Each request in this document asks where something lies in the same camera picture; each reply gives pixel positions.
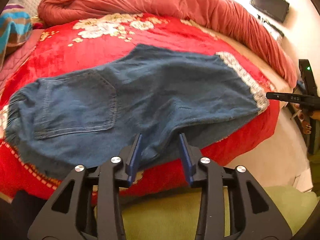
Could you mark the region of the person's right hand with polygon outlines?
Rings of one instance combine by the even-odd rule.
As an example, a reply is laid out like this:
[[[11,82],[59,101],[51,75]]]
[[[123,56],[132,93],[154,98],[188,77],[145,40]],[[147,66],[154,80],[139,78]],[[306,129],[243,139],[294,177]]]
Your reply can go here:
[[[320,111],[309,111],[303,110],[299,104],[295,104],[295,108],[298,110],[298,118],[302,121],[302,128],[304,134],[311,134],[312,126],[310,120],[320,120]]]

